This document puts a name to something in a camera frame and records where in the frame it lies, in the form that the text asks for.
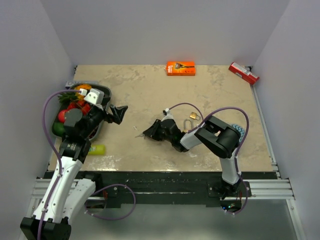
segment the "marble-pattern tabletop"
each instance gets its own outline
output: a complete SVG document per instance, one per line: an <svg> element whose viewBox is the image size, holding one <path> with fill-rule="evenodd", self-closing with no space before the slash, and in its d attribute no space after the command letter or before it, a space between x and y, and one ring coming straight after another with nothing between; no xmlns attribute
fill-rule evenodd
<svg viewBox="0 0 320 240"><path fill-rule="evenodd" d="M259 113L249 83L233 74L226 65L198 65L196 76L166 76L164 65L79 65L75 81L98 81L111 89L111 103L128 105L120 125L104 123L96 144L104 144L105 155L88 156L85 171L221 171L220 160L203 144L188 152L176 151L169 142L136 137L154 121L162 119L162 111L181 102L196 105L204 116L218 108L242 108L249 116L250 128L239 152L243 172L271 172ZM191 112L182 105L171 113L180 129ZM225 110L215 115L229 124L246 127L241 112ZM49 170L56 165L53 156Z"/></svg>

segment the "red apple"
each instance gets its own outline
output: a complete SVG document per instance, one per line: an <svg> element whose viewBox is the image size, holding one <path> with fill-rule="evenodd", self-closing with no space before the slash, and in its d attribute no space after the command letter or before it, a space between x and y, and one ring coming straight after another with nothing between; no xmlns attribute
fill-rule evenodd
<svg viewBox="0 0 320 240"><path fill-rule="evenodd" d="M58 114L58 120L59 120L61 123L64 123L64 122L66 121L66 119L65 119L65 114L66 114L66 112L68 112L67 109L62 110L62 111L59 112L59 114Z"/></svg>

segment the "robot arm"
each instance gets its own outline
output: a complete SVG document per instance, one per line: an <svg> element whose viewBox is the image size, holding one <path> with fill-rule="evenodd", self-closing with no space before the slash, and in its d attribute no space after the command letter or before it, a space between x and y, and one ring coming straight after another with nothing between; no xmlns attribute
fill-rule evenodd
<svg viewBox="0 0 320 240"><path fill-rule="evenodd" d="M62 171L59 174L59 162L44 195L43 201L34 211L31 218L24 217L20 228L28 240L35 240L38 236L38 227L43 212L45 212L41 239L57 240L69 239L71 223L85 204L89 196L96 190L96 180L83 178L77 182L73 192L69 195L74 179L81 169L91 146L90 134L102 122L120 124L128 106L115 107L110 105L111 113L108 113L101 105L104 92L91 89L84 100L92 105L87 115L83 115L80 109L74 108L66 113L64 123L65 135L59 148ZM45 200L51 198L45 208Z"/></svg>
<svg viewBox="0 0 320 240"><path fill-rule="evenodd" d="M217 189L223 197L232 195L240 183L237 157L241 134L231 125L211 116L202 125L189 132L181 132L173 115L167 108L164 118L157 119L143 134L156 141L167 140L179 152L187 152L193 147L204 144L220 158L222 167L222 186Z"/></svg>

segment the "small white object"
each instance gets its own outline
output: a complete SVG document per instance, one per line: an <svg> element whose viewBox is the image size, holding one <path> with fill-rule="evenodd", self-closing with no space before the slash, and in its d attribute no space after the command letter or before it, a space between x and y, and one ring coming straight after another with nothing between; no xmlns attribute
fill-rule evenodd
<svg viewBox="0 0 320 240"><path fill-rule="evenodd" d="M79 94L82 95L82 96L85 96L85 95L87 95L87 93L88 93L88 90L87 90L87 89L80 88L80 91L81 91L81 92L79 92Z"/></svg>
<svg viewBox="0 0 320 240"><path fill-rule="evenodd" d="M99 89L91 88L90 92L84 97L84 100L93 105L101 105L105 93Z"/></svg>
<svg viewBox="0 0 320 240"><path fill-rule="evenodd" d="M164 111L165 111L165 114L163 114L164 117L162 118L161 122L166 119L174 119L174 116L171 114L169 108L166 108Z"/></svg>

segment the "red box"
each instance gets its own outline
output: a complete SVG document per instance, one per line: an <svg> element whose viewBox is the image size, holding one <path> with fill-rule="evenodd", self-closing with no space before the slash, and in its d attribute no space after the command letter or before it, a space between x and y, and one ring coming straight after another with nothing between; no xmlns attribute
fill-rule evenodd
<svg viewBox="0 0 320 240"><path fill-rule="evenodd" d="M196 65L193 61L168 61L165 71L168 76L194 76Z"/></svg>
<svg viewBox="0 0 320 240"><path fill-rule="evenodd" d="M231 63L229 70L252 85L259 80L258 76L235 62Z"/></svg>

